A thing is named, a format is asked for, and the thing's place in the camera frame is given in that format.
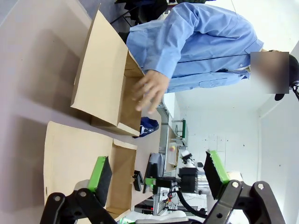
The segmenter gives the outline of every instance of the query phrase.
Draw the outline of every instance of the bolt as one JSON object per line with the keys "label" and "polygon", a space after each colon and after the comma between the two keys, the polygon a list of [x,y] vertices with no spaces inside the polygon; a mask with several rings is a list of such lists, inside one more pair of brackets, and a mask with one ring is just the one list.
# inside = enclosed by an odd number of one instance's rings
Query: bolt
{"label": "bolt", "polygon": [[84,192],[84,191],[81,191],[79,194],[80,194],[81,197],[85,197],[86,196],[86,192]]}
{"label": "bolt", "polygon": [[233,186],[234,188],[238,188],[238,187],[239,187],[239,183],[238,183],[238,182],[233,182],[233,183],[232,183],[232,186]]}
{"label": "bolt", "polygon": [[56,197],[54,198],[54,200],[57,201],[57,202],[59,202],[59,201],[60,201],[60,197],[59,197],[59,196],[56,196]]}
{"label": "bolt", "polygon": [[262,190],[262,189],[263,189],[263,184],[262,184],[262,183],[259,183],[259,184],[257,185],[257,187],[258,187],[260,190]]}

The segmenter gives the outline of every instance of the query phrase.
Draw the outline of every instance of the hat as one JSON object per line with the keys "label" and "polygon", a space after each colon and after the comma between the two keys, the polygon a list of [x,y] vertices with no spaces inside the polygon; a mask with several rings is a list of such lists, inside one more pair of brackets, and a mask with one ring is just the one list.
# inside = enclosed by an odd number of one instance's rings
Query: hat
{"label": "hat", "polygon": [[[297,59],[289,55],[289,87],[292,89],[293,84],[299,81],[299,63]],[[285,95],[284,94],[276,94],[275,100],[281,100]]]}

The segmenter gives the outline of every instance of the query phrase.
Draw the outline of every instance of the blue button-up shirt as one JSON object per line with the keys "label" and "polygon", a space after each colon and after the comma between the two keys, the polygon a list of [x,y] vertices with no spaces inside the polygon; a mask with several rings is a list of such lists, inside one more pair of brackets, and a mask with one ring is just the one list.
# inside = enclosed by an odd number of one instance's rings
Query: blue button-up shirt
{"label": "blue button-up shirt", "polygon": [[161,72],[171,78],[167,92],[178,92],[249,78],[248,71],[237,70],[250,65],[250,53],[260,51],[263,42],[235,12],[180,3],[164,21],[132,27],[127,46],[144,72]]}

